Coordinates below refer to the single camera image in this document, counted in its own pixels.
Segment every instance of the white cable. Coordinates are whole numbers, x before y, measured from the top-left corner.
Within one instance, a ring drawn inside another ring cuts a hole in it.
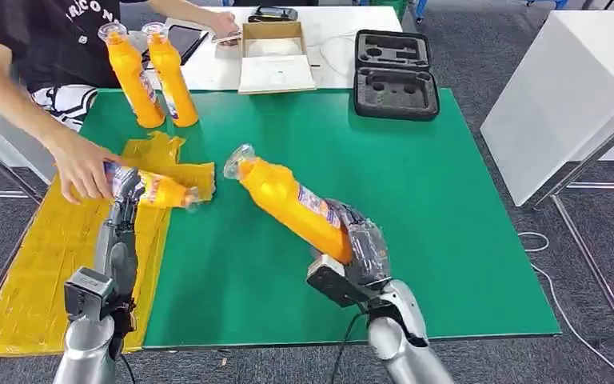
[[[519,235],[519,237],[521,237],[521,236],[539,236],[539,237],[541,237],[541,238],[543,238],[545,240],[545,245],[544,246],[539,247],[539,248],[534,248],[532,250],[526,250],[527,252],[540,252],[542,250],[546,250],[547,247],[549,247],[549,239],[547,238],[547,236],[545,236],[543,234],[539,234],[537,232],[521,232],[518,235]],[[589,350],[591,352],[593,352],[601,360],[604,360],[604,362],[606,364],[608,364],[608,366],[610,366],[611,368],[614,369],[613,362],[611,362],[610,360],[608,360],[608,358],[603,356],[601,354],[601,352],[596,350],[589,342],[587,342],[584,338],[582,338],[582,336],[580,336],[580,334],[578,334],[578,331],[576,331],[575,328],[573,328],[573,326],[571,325],[570,320],[568,320],[568,316],[566,316],[566,313],[561,308],[561,304],[559,303],[559,299],[556,298],[556,291],[554,290],[554,283],[552,283],[552,278],[550,278],[549,275],[545,271],[543,271],[542,269],[538,268],[535,264],[531,263],[531,266],[533,267],[534,270],[536,270],[537,272],[541,273],[543,276],[545,276],[545,278],[547,278],[547,282],[549,283],[549,291],[552,293],[552,300],[554,301],[554,305],[559,310],[559,313],[561,314],[561,317],[564,318],[564,321],[566,322],[566,325],[571,330],[571,332],[576,336],[576,338],[578,340],[580,340],[580,342],[582,342],[584,344],[584,346],[589,348]]]
[[[545,236],[543,234],[539,234],[537,232],[520,232],[520,233],[518,233],[516,235],[519,236],[519,237],[522,237],[522,236],[531,236],[531,237],[534,237],[534,238],[535,237],[539,237],[539,238],[542,238],[544,240],[544,245],[543,246],[538,247],[538,248],[531,248],[531,249],[525,249],[524,248],[524,250],[526,252],[531,252],[531,253],[532,252],[540,252],[542,250],[546,250],[547,247],[549,247],[549,239],[547,238],[547,236]]]
[[[321,40],[320,42],[315,42],[314,44],[308,44],[307,47],[310,48],[312,46],[318,46],[319,47],[319,54],[323,57],[325,64],[327,66],[329,66],[330,69],[333,70],[333,72],[339,74],[340,76],[348,77],[349,75],[347,73],[339,71],[335,66],[333,66],[333,64],[331,64],[330,60],[328,60],[328,58],[324,54],[323,48],[324,48],[324,45],[327,42],[332,41],[332,40],[334,40],[336,38],[343,38],[343,39],[345,39],[347,41],[354,42],[354,40],[351,37],[353,35],[357,34],[358,31],[359,30],[351,30],[351,31],[346,32],[344,34],[337,34],[337,35],[334,35],[334,36],[330,36],[330,37],[327,37],[327,38]]]

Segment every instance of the cardboard box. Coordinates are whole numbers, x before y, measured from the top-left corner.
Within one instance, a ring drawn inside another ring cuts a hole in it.
[[[240,94],[274,94],[317,88],[300,22],[243,25]]]

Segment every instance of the gray carpet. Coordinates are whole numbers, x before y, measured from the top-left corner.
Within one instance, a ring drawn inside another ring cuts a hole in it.
[[[532,261],[552,276],[571,321],[592,339],[614,334],[614,317],[570,233],[549,204],[540,212],[514,207],[478,132],[551,8],[550,2],[526,8],[518,0],[433,1],[421,26],[417,27],[408,13],[403,26],[404,30],[419,30],[429,36],[433,73],[440,86],[453,89],[513,225],[519,231],[535,230],[549,236],[549,249],[533,254]],[[142,5],[127,6],[123,21],[136,29],[152,20],[154,16],[144,9]],[[585,179],[614,181],[614,163],[594,167]],[[614,287],[614,192],[565,191],[563,199]],[[0,262],[32,210],[28,202],[0,201]],[[547,282],[541,283],[547,289]],[[433,345],[460,383],[614,383],[614,372],[574,339],[563,324],[562,329],[564,334],[555,338]],[[614,347],[602,351],[614,361]],[[141,352],[128,359],[139,382],[312,383],[326,382],[335,352],[334,347],[196,350]],[[1,360],[0,383],[50,382],[58,359]],[[119,382],[129,382],[121,364],[118,370]],[[345,350],[337,382],[386,383],[389,379],[368,348],[351,346]]]

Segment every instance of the yellow towel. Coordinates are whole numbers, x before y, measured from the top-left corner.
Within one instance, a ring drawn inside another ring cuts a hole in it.
[[[184,142],[161,132],[150,140],[129,140],[126,165],[170,176],[197,186],[210,200],[215,190],[214,165],[177,164]],[[60,354],[68,320],[63,284],[80,266],[93,266],[98,230],[109,213],[106,201],[85,200],[76,206],[60,194],[56,177],[0,291],[0,357]],[[137,330],[126,337],[125,350],[139,350],[145,337],[156,290],[170,210],[138,208],[135,222],[138,278],[134,298]]]

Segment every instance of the black foam case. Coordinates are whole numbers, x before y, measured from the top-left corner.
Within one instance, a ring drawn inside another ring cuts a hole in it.
[[[428,121],[439,114],[431,52],[423,34],[360,30],[355,41],[354,110],[363,116]]]

